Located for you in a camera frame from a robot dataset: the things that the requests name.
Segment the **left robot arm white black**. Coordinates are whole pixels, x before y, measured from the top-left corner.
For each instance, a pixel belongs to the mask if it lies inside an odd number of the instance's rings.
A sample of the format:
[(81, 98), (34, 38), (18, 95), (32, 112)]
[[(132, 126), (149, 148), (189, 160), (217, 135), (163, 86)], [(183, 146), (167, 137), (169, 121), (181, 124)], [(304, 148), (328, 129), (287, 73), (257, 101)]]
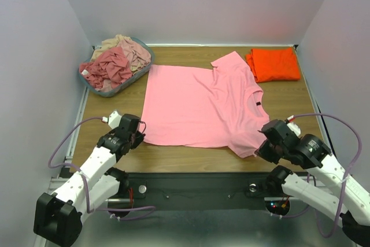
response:
[(72, 246), (87, 218), (109, 197), (132, 194), (128, 174), (115, 164), (143, 141), (141, 120), (114, 111), (102, 121), (111, 130), (100, 137), (88, 159), (63, 185), (36, 201), (33, 231), (58, 246)]

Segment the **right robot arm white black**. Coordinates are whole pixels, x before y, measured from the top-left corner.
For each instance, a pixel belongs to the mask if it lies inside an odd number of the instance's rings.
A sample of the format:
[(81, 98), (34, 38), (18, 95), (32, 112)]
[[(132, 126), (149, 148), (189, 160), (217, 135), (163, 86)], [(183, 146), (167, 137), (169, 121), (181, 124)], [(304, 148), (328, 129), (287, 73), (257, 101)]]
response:
[(260, 133), (266, 139), (256, 150), (256, 155), (274, 164), (284, 159), (298, 165), (320, 181), (326, 190), (277, 165), (267, 177), (267, 191), (300, 199), (332, 219), (351, 241), (369, 246), (369, 192), (341, 166), (319, 137), (301, 135), (293, 120), (291, 116), (265, 124)]

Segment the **light pink t shirt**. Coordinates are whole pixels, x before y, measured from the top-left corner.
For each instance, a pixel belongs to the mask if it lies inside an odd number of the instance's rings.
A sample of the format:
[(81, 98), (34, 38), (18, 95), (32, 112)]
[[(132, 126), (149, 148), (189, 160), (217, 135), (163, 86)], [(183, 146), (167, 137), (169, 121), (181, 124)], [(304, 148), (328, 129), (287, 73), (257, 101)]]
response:
[(241, 158), (260, 147), (265, 141), (260, 130), (269, 115), (249, 66), (235, 51), (211, 66), (151, 67), (142, 112), (146, 143), (228, 147)]

